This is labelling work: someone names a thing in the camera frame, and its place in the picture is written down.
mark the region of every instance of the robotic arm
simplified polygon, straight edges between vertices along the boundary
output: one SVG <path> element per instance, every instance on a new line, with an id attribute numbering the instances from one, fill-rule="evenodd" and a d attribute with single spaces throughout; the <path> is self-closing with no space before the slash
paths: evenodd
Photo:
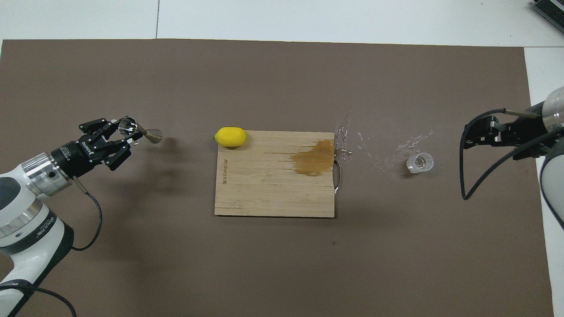
<path id="1" fill-rule="evenodd" d="M 493 114 L 505 113 L 518 118 L 500 124 Z M 468 194 L 464 187 L 465 149 L 477 145 L 512 146 L 514 150 L 492 165 Z M 462 198 L 468 199 L 482 181 L 501 163 L 512 157 L 521 160 L 545 156 L 540 172 L 540 188 L 558 223 L 564 228 L 564 87 L 553 91 L 543 102 L 524 112 L 496 109 L 483 113 L 465 126 L 460 140 L 460 186 Z"/>
<path id="2" fill-rule="evenodd" d="M 43 202 L 96 165 L 117 169 L 139 138 L 152 143 L 162 139 L 159 130 L 145 130 L 130 117 L 101 118 L 80 125 L 80 130 L 84 135 L 77 141 L 0 174 L 0 252 L 14 262 L 0 282 L 0 317 L 15 316 L 53 267 L 76 249 L 72 228 Z M 122 138 L 108 141 L 117 130 Z"/>

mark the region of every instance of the wooden cutting board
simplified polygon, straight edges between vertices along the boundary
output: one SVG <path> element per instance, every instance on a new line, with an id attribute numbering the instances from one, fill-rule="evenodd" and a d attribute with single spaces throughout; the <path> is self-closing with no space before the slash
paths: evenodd
<path id="1" fill-rule="evenodd" d="M 246 131 L 218 146 L 215 214 L 333 218 L 334 134 Z"/>

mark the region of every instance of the wood grain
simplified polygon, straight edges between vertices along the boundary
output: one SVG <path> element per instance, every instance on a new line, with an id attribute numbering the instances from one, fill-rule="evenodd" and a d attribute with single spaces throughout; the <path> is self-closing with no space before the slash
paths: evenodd
<path id="1" fill-rule="evenodd" d="M 334 217 L 333 133 L 246 133 L 218 146 L 216 215 Z"/>

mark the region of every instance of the brown stain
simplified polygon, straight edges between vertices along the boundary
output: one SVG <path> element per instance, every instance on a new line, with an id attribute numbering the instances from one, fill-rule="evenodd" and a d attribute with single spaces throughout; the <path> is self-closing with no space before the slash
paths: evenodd
<path id="1" fill-rule="evenodd" d="M 325 171 L 333 170 L 333 140 L 321 140 L 307 152 L 298 152 L 290 158 L 294 162 L 294 171 L 307 176 L 320 176 Z"/>

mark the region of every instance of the metal jigger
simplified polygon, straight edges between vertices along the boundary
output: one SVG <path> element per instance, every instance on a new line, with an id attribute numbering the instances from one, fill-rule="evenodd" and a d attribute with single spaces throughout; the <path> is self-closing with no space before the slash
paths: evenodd
<path id="1" fill-rule="evenodd" d="M 140 124 L 138 124 L 135 119 L 131 117 L 123 117 L 118 125 L 118 130 L 121 135 L 128 137 L 129 135 L 139 131 L 146 137 L 151 143 L 157 144 L 162 140 L 162 131 L 159 129 L 144 129 Z"/>

